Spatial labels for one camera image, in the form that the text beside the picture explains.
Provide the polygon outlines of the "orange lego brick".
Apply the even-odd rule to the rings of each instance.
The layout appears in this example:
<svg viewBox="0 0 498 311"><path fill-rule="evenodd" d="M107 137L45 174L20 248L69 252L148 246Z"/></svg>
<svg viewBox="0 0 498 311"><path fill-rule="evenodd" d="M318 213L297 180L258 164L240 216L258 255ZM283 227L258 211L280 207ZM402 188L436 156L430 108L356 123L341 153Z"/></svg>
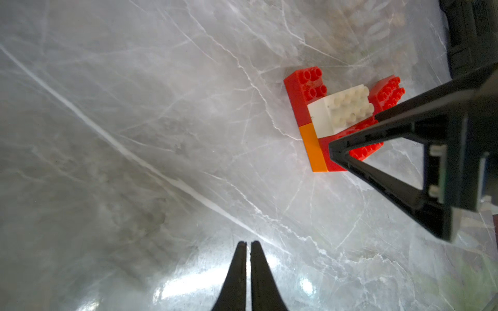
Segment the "orange lego brick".
<svg viewBox="0 0 498 311"><path fill-rule="evenodd" d="M328 168L316 136L315 128L312 123L299 127L301 137L307 152L311 170L313 172L328 172Z"/></svg>

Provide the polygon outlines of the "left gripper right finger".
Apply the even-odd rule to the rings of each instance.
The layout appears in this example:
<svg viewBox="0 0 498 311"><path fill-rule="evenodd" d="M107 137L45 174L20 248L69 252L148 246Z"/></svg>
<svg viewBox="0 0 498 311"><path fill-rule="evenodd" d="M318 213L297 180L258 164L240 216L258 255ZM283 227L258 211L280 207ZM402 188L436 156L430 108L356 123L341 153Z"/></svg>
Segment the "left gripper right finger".
<svg viewBox="0 0 498 311"><path fill-rule="evenodd" d="M288 311L259 241L251 243L250 266L253 311Z"/></svg>

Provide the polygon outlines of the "white lego brick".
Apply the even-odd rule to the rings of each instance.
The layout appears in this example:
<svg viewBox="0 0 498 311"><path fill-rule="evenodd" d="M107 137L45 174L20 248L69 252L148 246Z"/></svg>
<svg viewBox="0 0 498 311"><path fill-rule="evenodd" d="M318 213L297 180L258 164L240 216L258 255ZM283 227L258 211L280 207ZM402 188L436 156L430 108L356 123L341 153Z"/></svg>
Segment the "white lego brick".
<svg viewBox="0 0 498 311"><path fill-rule="evenodd" d="M368 101L369 94L369 89L361 84L309 104L317 137L334 136L371 117L374 105Z"/></svg>

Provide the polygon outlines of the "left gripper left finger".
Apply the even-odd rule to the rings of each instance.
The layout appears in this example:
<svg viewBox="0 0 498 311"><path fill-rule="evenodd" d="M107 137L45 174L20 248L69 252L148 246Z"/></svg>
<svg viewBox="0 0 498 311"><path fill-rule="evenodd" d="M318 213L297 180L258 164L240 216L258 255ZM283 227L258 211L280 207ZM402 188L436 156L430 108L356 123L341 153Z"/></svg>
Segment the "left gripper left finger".
<svg viewBox="0 0 498 311"><path fill-rule="evenodd" d="M238 242L212 311L246 310L246 251L247 243Z"/></svg>

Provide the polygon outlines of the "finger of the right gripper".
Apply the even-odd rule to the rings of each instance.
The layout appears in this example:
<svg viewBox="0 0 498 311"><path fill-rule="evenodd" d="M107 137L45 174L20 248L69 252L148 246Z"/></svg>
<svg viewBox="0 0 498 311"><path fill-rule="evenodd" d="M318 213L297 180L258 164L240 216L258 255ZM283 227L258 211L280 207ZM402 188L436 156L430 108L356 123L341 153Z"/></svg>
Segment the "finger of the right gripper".
<svg viewBox="0 0 498 311"><path fill-rule="evenodd" d="M497 65L381 112L328 149L432 236L452 241L464 212L497 204Z"/></svg>

